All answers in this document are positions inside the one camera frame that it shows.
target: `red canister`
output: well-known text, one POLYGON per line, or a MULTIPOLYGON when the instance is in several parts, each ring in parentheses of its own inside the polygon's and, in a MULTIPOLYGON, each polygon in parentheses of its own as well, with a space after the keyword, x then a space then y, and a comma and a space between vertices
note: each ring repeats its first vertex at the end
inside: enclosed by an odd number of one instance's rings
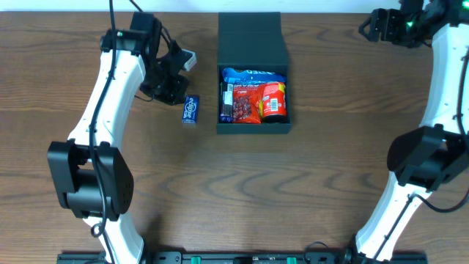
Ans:
POLYGON ((287 121, 287 105, 285 103, 285 84, 271 82, 263 84, 262 118, 264 122, 287 121))

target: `dark green box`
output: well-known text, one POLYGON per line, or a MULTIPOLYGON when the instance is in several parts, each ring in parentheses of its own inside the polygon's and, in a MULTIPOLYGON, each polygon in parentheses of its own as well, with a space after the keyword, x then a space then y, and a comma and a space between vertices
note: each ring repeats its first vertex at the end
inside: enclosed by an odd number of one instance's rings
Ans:
POLYGON ((288 53, 281 34, 279 12, 219 13, 217 133, 288 133, 292 128, 288 66, 288 53), (286 76, 287 121, 260 125, 220 123, 222 95, 219 84, 223 81, 222 71, 226 67, 263 70, 286 76))

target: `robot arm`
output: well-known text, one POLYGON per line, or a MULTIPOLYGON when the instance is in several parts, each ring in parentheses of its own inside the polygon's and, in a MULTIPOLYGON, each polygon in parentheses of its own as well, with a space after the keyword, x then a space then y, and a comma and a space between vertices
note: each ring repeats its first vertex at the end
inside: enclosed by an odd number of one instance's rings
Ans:
MULTIPOLYGON (((75 144, 84 146, 89 144, 89 123, 108 78, 111 60, 111 52, 101 54, 100 72, 91 98, 77 126, 68 136, 68 140, 74 140, 75 144)), ((117 51, 114 80, 110 84, 110 92, 106 94, 97 118, 96 146, 99 146, 101 142, 108 142, 111 147, 121 150, 122 136, 133 96, 137 93, 144 78, 145 65, 142 57, 132 55, 131 51, 117 51)))
MULTIPOLYGON (((128 212, 133 177, 120 154, 134 95, 140 87, 153 99, 170 105, 182 103, 188 81, 179 71, 189 71, 196 64, 195 53, 182 50, 169 37, 170 41, 165 38, 169 53, 157 59, 161 29, 160 21, 152 14, 136 12, 130 30, 117 32, 114 78, 97 116, 94 146, 98 146, 95 148, 99 155, 98 166, 108 201, 106 207, 110 211, 104 229, 106 237, 101 235, 99 239, 108 263, 111 255, 114 264, 140 263, 144 251, 143 238, 128 212)), ((67 142, 52 142, 48 150, 49 167, 61 206, 71 209, 90 227, 103 220, 103 206, 95 171, 80 166, 90 159, 89 124, 111 68, 111 37, 108 31, 101 39, 100 72, 83 116, 67 142)))
MULTIPOLYGON (((439 4, 439 1, 435 1, 434 7, 439 7, 439 4)), ((411 15, 407 15, 408 21, 403 18, 401 24, 405 23, 407 32, 414 32, 413 36, 406 34, 399 38, 399 27, 389 21, 398 18, 402 13, 402 10, 375 10, 374 18, 372 15, 370 21, 366 22, 372 24, 374 30, 371 29, 371 34, 366 36, 372 36, 374 41, 377 41, 378 33, 381 32, 382 40, 413 48, 421 44, 420 37, 416 36, 426 34, 417 29, 410 29, 410 25, 419 24, 421 30, 426 30, 428 34, 431 30, 436 30, 417 19, 418 16, 414 12, 410 12, 411 15), (377 21, 380 18, 388 23, 378 26, 377 21)), ((424 13, 417 13, 420 19, 428 18, 424 13)), ((391 146, 388 154, 388 168, 391 170, 388 185, 370 220, 355 236, 358 256, 378 261, 390 260, 397 239, 422 203, 420 199, 414 199, 416 195, 427 199, 441 183, 452 180, 468 166, 467 151, 464 144, 460 144, 463 136, 460 134, 456 116, 459 114, 457 98, 461 74, 465 74, 466 79, 469 79, 469 73, 463 73, 462 70, 463 58, 469 49, 469 24, 444 24, 433 35, 432 48, 432 84, 424 118, 417 131, 400 136, 391 146)), ((465 88, 465 91, 468 91, 467 81, 465 88)), ((467 128, 469 92, 463 93, 463 96, 462 109, 465 114, 462 115, 462 123, 467 128)))

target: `red snack bag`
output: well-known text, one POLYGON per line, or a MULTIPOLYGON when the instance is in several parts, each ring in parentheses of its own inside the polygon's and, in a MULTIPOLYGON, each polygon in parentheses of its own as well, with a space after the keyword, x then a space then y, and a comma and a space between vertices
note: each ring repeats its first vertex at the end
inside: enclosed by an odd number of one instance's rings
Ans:
POLYGON ((285 84, 271 82, 262 85, 262 116, 265 122, 282 122, 287 117, 285 84))
POLYGON ((262 86, 235 84, 233 87, 233 122, 260 124, 259 104, 262 103, 262 86))

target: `cable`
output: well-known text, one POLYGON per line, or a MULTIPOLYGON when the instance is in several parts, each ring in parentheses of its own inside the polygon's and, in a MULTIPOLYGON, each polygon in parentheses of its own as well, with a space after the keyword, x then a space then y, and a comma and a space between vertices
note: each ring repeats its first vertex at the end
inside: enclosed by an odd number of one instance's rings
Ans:
MULTIPOLYGON (((130 1, 130 3, 133 4, 133 6, 134 6, 139 12, 143 12, 143 9, 140 8, 140 7, 137 5, 137 3, 134 2, 134 0, 129 0, 129 1, 130 1)), ((170 46, 170 43, 171 43, 171 41, 172 41, 171 35, 169 35, 168 29, 166 29, 165 26, 162 26, 162 27, 163 27, 163 31, 164 31, 164 33, 166 33, 166 36, 167 36, 167 37, 163 34, 163 32, 161 33, 161 36, 163 36, 164 41, 166 42, 167 46, 169 47, 169 46, 170 46)))
POLYGON ((84 264, 95 264, 95 263, 106 263, 105 260, 90 260, 86 261, 84 264))
POLYGON ((139 10, 139 12, 143 12, 143 10, 137 5, 137 3, 135 3, 133 0, 129 0, 129 1, 130 1, 130 3, 133 4, 133 6, 134 6, 137 10, 139 10))
POLYGON ((165 26, 162 26, 163 27, 163 31, 166 33, 166 35, 168 36, 168 39, 169 41, 172 41, 173 39, 171 39, 171 36, 169 35, 169 31, 168 29, 165 27, 165 26))
POLYGON ((381 251, 384 249, 384 246, 386 245, 386 243, 388 242, 389 238, 391 237, 391 235, 393 234, 394 230, 396 229, 397 227, 397 224, 401 221, 402 217, 404 216, 404 213, 405 211, 409 208, 410 204, 412 203, 413 201, 413 197, 409 196, 406 203, 405 203, 405 206, 404 208, 402 208, 401 210, 401 213, 399 214, 399 216, 397 216, 397 219, 396 221, 394 222, 393 226, 391 227, 391 229, 389 230, 388 234, 384 236, 384 241, 381 243, 380 247, 378 248, 378 250, 376 251, 376 254, 374 254, 374 257, 373 257, 373 260, 372 260, 372 263, 374 263, 376 261, 376 259, 378 258, 378 256, 380 256, 381 254, 381 251))
POLYGON ((103 187, 103 179, 101 177, 100 167, 97 165, 98 157, 95 151, 95 139, 94 135, 96 132, 96 122, 97 116, 100 113, 101 106, 103 105, 104 98, 106 97, 106 93, 109 89, 112 79, 114 78, 114 71, 116 69, 116 46, 117 46, 117 37, 116 37, 116 23, 114 20, 114 7, 112 0, 109 0, 109 14, 111 16, 111 38, 112 38, 112 59, 111 59, 111 69, 108 72, 108 78, 106 83, 104 84, 103 91, 101 92, 100 98, 98 99, 95 107, 95 111, 93 112, 93 117, 91 119, 91 124, 89 124, 89 154, 91 156, 91 160, 93 163, 93 168, 95 169, 96 180, 97 180, 97 187, 100 190, 101 200, 103 204, 103 220, 100 223, 97 223, 92 226, 91 234, 94 238, 99 238, 100 235, 104 237, 104 241, 106 244, 106 248, 109 252, 111 257, 111 263, 114 263, 114 256, 111 251, 111 247, 109 246, 109 241, 106 236, 106 221, 108 220, 107 215, 107 202, 106 202, 106 193, 103 187))
MULTIPOLYGON (((464 93, 465 78, 468 73, 468 64, 469 64, 469 48, 468 48, 468 52, 466 53, 466 56, 464 57, 464 62, 462 65, 461 81, 459 82, 459 94, 457 98, 457 114, 456 114, 457 124, 459 126, 459 132, 462 135, 462 141, 464 142, 466 151, 468 152, 468 155, 469 155, 469 141, 467 139, 467 134, 466 134, 466 130, 464 129, 464 125, 462 124, 462 97, 464 93)), ((462 198, 461 201, 458 202, 457 205, 451 208, 446 208, 446 209, 441 209, 432 205, 430 202, 428 202, 426 199, 424 199, 418 194, 416 194, 415 197, 419 198, 426 206, 428 206, 430 209, 432 209, 435 212, 451 213, 451 212, 461 209, 466 203, 469 202, 469 189, 466 192, 466 195, 464 196, 464 198, 462 198)))
POLYGON ((308 246, 305 247, 305 251, 304 251, 304 254, 303 254, 303 259, 305 260, 306 263, 311 263, 311 261, 306 258, 306 253, 308 253, 308 249, 310 249, 311 247, 316 246, 316 245, 322 245, 322 246, 325 246, 326 248, 329 248, 328 245, 326 245, 325 243, 323 243, 321 241, 316 241, 316 242, 310 243, 308 246))
POLYGON ((422 40, 422 44, 424 44, 425 46, 427 46, 429 48, 432 48, 432 44, 429 44, 429 43, 425 42, 425 40, 422 40))
POLYGON ((137 98, 137 99, 140 99, 140 100, 144 100, 145 102, 151 102, 151 101, 153 101, 153 99, 155 99, 155 96, 154 96, 154 95, 153 95, 153 96, 151 97, 151 99, 149 99, 149 100, 143 99, 143 98, 141 98, 141 97, 138 96, 138 95, 134 95, 133 97, 135 97, 135 98, 137 98))

